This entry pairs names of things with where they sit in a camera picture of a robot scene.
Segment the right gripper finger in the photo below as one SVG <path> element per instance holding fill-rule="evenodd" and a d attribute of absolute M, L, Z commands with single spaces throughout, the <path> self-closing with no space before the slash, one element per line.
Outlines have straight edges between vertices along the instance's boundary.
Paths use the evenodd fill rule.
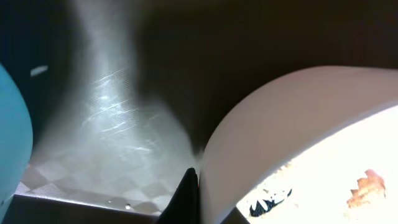
<path fill-rule="evenodd" d="M 157 224 L 199 224 L 199 185 L 193 167 L 184 173 Z"/>

